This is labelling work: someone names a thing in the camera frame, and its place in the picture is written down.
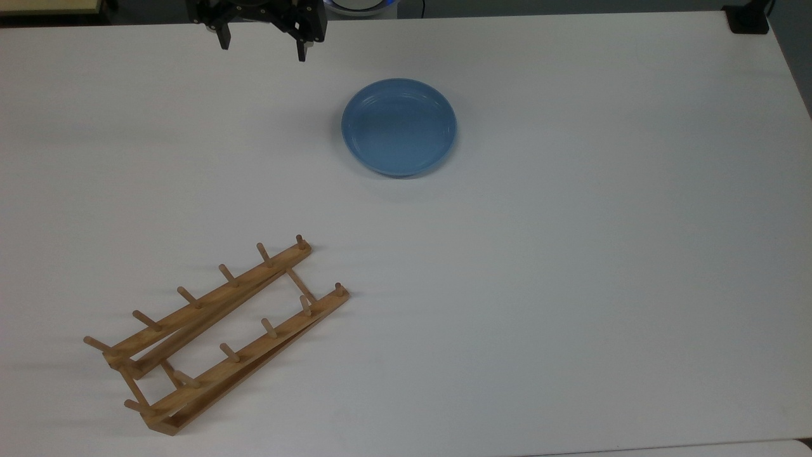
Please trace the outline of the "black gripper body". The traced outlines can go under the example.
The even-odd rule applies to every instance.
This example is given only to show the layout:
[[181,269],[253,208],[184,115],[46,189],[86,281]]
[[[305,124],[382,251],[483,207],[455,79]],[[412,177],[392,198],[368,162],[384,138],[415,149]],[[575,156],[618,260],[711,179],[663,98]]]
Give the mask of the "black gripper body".
[[217,28],[238,18],[273,24],[293,37],[321,43],[327,34],[327,13],[322,1],[186,1],[189,21],[203,24],[217,35]]

